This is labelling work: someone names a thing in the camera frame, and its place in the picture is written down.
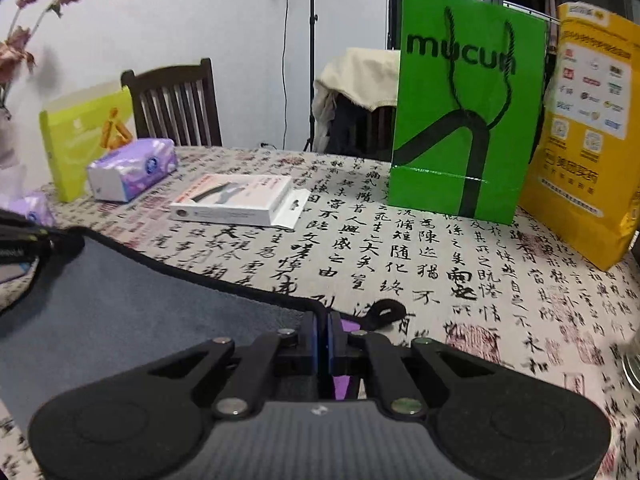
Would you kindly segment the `purple and grey towel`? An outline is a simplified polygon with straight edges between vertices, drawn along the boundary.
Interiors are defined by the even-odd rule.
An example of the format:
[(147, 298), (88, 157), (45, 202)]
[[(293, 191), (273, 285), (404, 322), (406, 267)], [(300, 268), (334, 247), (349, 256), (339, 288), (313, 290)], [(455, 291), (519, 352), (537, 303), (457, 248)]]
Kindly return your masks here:
[(265, 292), (145, 258), (95, 232), (40, 262), (1, 317), (2, 399), (41, 467), (61, 477), (155, 476), (184, 456), (253, 445), (369, 444), (401, 422), (370, 402), (268, 401), (216, 418), (234, 352), (297, 327), (319, 301)]

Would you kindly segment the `near purple tissue pack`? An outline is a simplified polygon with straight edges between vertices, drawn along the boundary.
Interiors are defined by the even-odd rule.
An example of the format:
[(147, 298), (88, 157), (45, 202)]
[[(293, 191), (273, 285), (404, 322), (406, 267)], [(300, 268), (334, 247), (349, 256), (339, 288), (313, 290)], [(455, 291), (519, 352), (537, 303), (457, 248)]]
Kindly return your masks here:
[(1, 208), (12, 211), (40, 226), (55, 226), (55, 218), (47, 195), (43, 192), (31, 192), (24, 196), (1, 197)]

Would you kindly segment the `purple tissue pack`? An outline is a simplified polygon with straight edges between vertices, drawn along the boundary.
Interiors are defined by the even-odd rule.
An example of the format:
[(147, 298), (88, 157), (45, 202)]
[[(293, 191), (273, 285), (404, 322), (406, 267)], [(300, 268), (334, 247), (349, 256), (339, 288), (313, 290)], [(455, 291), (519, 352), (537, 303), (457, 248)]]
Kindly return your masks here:
[(55, 226), (55, 218), (47, 195), (43, 192), (31, 192), (24, 196), (1, 197), (1, 208), (12, 211), (40, 226)]
[(129, 203), (177, 169), (175, 143), (143, 138), (90, 162), (87, 180), (99, 202)]

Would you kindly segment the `pink speckled vase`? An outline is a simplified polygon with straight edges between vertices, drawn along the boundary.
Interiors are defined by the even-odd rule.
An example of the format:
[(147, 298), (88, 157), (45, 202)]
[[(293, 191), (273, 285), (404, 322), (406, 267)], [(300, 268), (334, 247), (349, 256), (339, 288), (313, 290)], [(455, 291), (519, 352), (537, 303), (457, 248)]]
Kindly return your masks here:
[(1, 109), (1, 200), (9, 202), (24, 193), (26, 167), (17, 153), (18, 135), (10, 112)]

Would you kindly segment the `far purple tissue pack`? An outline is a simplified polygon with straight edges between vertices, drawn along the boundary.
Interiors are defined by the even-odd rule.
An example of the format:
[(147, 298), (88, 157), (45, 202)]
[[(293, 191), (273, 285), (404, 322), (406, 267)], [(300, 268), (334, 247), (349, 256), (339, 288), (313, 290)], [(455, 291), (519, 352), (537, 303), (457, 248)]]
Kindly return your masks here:
[(129, 203), (177, 169), (175, 143), (143, 138), (90, 162), (87, 180), (99, 202)]

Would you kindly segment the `yellow green carton box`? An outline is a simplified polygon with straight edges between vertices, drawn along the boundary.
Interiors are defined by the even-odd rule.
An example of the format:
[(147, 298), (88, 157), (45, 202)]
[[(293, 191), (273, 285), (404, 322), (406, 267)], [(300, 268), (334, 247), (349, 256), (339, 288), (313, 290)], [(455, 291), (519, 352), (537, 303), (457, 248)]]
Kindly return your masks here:
[(88, 191), (90, 162), (137, 139), (130, 91), (119, 81), (47, 102), (39, 125), (53, 184), (63, 203)]

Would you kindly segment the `calligraphy print tablecloth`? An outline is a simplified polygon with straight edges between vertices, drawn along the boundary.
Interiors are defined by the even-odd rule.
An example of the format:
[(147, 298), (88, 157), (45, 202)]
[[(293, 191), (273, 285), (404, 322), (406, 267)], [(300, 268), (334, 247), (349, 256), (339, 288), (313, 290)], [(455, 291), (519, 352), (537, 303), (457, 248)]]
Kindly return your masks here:
[[(608, 416), (600, 477), (639, 474), (639, 397), (622, 370), (639, 324), (639, 269), (602, 272), (526, 214), (510, 226), (392, 208), (384, 162), (183, 148), (178, 170), (126, 205), (55, 204), (86, 226), (194, 273), (362, 315), (381, 298), (407, 310), (387, 336), (427, 336), (581, 393)], [(310, 197), (293, 231), (175, 222), (170, 203), (204, 174), (287, 174)]]

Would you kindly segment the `flat white product box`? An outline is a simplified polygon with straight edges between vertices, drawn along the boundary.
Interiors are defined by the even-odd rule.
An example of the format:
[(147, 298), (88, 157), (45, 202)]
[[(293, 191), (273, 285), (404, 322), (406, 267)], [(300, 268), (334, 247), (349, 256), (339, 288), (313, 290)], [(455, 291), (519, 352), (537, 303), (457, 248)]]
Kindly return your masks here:
[(170, 205), (176, 221), (257, 226), (292, 230), (310, 191), (296, 188), (289, 176), (206, 174)]

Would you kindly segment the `dark wooden chair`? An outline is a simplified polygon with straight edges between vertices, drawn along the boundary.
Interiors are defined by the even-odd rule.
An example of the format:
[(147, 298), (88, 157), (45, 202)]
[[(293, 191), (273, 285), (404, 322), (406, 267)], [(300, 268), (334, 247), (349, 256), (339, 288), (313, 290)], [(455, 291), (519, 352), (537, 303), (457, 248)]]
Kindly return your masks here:
[(212, 61), (136, 74), (120, 83), (130, 92), (139, 138), (170, 139), (178, 146), (221, 146)]

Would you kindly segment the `chair under cream cloth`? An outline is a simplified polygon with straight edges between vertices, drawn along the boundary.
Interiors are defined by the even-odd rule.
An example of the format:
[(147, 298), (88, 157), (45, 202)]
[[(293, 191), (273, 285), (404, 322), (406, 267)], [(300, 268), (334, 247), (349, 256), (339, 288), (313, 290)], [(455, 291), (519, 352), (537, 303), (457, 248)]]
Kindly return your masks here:
[(339, 94), (334, 112), (326, 153), (381, 162), (392, 159), (396, 107), (381, 106), (370, 112)]

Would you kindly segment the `clear drinking glass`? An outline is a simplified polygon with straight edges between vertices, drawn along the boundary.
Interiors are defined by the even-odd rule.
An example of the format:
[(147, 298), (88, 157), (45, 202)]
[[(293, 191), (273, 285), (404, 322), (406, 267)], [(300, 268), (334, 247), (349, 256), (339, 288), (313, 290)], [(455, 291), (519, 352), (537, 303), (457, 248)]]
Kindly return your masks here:
[(622, 362), (627, 382), (634, 391), (640, 392), (640, 332), (638, 330), (626, 343)]

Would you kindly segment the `cream cloth on chair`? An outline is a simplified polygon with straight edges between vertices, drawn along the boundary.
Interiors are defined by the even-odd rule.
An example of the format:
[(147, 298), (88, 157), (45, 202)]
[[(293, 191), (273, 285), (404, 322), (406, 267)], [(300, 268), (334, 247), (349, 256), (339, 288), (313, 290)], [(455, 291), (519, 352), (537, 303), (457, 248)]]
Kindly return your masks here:
[(368, 112), (396, 107), (399, 66), (399, 51), (367, 48), (348, 48), (326, 64), (314, 80), (311, 113), (316, 121), (316, 134), (312, 150), (318, 153), (326, 150), (339, 96)]

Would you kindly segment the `yellow printed paper bag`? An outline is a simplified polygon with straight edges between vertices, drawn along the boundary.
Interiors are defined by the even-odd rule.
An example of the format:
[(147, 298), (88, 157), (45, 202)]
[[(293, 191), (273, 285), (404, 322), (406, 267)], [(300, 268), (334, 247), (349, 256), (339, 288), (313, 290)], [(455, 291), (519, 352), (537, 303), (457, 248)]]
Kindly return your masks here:
[(520, 205), (606, 271), (639, 225), (639, 27), (584, 2), (558, 13), (546, 117)]

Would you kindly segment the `green mucun paper bag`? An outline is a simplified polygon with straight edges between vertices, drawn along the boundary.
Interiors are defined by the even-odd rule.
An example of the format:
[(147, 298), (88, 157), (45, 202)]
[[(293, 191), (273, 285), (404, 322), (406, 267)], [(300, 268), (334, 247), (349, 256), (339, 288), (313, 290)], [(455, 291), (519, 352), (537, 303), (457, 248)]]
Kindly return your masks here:
[(544, 96), (547, 25), (480, 0), (402, 0), (390, 205), (508, 224)]

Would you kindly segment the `studio floor lamp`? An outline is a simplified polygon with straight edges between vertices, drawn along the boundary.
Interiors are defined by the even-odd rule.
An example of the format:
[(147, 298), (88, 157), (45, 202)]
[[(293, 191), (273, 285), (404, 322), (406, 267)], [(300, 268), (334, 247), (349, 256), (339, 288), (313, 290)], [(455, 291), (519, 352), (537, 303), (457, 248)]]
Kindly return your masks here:
[(278, 11), (278, 77), (282, 132), (277, 147), (310, 152), (316, 137), (312, 111), (317, 61), (317, 0), (270, 0)]

